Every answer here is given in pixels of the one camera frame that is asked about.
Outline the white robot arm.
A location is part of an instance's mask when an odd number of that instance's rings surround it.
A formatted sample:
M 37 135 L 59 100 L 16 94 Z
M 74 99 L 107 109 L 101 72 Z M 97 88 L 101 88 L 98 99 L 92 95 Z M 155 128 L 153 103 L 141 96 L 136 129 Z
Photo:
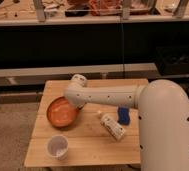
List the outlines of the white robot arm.
M 141 171 L 189 171 L 189 98 L 175 82 L 89 87 L 87 79 L 76 74 L 64 95 L 75 107 L 94 103 L 136 108 Z

